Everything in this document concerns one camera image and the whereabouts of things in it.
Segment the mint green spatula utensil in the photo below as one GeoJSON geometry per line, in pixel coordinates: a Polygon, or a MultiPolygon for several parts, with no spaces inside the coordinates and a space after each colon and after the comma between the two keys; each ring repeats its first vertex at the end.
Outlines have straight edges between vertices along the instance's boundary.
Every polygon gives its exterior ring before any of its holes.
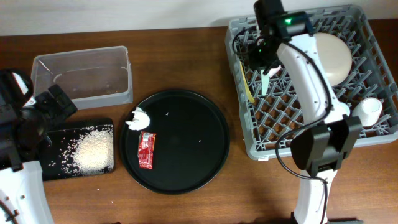
{"type": "Polygon", "coordinates": [[[269,87],[269,76],[263,73],[261,74],[261,87],[262,95],[266,96],[269,87]]]}

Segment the beige bowl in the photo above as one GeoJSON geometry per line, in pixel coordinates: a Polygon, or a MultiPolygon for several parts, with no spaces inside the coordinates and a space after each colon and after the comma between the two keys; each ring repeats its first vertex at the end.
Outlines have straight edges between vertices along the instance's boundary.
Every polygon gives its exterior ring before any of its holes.
{"type": "Polygon", "coordinates": [[[325,75],[331,86],[345,81],[352,66],[349,47],[338,37],[327,33],[316,33],[317,50],[325,75]]]}

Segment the yellow spatula utensil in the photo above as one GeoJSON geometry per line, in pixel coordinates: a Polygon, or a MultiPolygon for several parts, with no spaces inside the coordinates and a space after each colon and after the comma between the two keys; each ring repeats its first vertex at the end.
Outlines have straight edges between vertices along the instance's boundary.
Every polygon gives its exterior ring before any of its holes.
{"type": "Polygon", "coordinates": [[[248,85],[248,81],[247,81],[247,78],[246,78],[246,72],[245,72],[245,69],[243,67],[243,63],[240,62],[239,65],[240,65],[240,69],[241,69],[241,74],[242,74],[242,79],[243,79],[243,82],[244,82],[244,89],[245,89],[245,92],[246,92],[247,99],[248,99],[248,101],[250,103],[254,103],[255,100],[254,100],[254,98],[252,96],[252,93],[251,93],[251,91],[249,89],[249,85],[248,85]]]}

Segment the white tissue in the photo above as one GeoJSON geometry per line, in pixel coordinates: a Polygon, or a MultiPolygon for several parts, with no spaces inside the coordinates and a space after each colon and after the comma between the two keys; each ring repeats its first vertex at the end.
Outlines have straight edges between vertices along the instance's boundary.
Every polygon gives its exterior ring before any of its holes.
{"type": "Polygon", "coordinates": [[[150,125],[150,118],[146,112],[137,107],[133,112],[133,119],[126,121],[128,128],[132,131],[141,131],[150,125]]]}

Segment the red snack wrapper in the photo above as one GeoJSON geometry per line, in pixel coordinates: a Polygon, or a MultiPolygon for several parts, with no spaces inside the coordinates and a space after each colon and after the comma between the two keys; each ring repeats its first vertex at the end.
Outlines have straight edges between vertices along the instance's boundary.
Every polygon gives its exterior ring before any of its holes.
{"type": "Polygon", "coordinates": [[[139,136],[138,161],[141,169],[153,168],[156,134],[141,131],[139,136]]]}

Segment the white cup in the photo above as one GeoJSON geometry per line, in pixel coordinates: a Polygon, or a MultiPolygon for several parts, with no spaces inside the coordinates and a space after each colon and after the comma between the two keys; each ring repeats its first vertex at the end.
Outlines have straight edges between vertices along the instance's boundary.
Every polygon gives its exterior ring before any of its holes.
{"type": "Polygon", "coordinates": [[[377,123],[382,111],[382,103],[377,98],[363,99],[353,110],[353,117],[357,116],[364,127],[377,123]]]}

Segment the pink bowl with rice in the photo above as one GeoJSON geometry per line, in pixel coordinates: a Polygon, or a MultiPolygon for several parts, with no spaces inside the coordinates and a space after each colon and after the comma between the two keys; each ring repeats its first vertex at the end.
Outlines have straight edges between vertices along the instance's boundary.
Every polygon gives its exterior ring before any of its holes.
{"type": "Polygon", "coordinates": [[[276,68],[271,68],[271,69],[269,70],[269,72],[268,72],[269,78],[272,78],[272,77],[273,77],[276,73],[278,73],[281,69],[282,69],[282,66],[281,66],[281,65],[279,65],[279,66],[276,67],[276,68]]]}

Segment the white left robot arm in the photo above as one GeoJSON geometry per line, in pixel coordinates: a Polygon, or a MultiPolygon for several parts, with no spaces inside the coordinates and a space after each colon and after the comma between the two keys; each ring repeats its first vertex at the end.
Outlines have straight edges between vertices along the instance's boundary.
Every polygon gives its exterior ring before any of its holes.
{"type": "Polygon", "coordinates": [[[58,85],[34,96],[30,76],[1,70],[1,223],[53,223],[38,150],[77,110],[58,85]]]}

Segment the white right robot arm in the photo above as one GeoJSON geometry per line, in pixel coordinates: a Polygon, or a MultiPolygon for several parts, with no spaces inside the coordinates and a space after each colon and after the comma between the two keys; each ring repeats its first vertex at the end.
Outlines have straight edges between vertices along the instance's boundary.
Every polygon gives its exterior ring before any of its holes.
{"type": "Polygon", "coordinates": [[[282,2],[256,1],[259,37],[249,48],[249,66],[269,74],[282,65],[294,86],[304,125],[281,135],[275,149],[293,135],[290,151],[300,178],[294,223],[328,223],[331,183],[359,138],[362,124],[342,107],[325,75],[315,30],[304,11],[288,13],[282,2]]]}

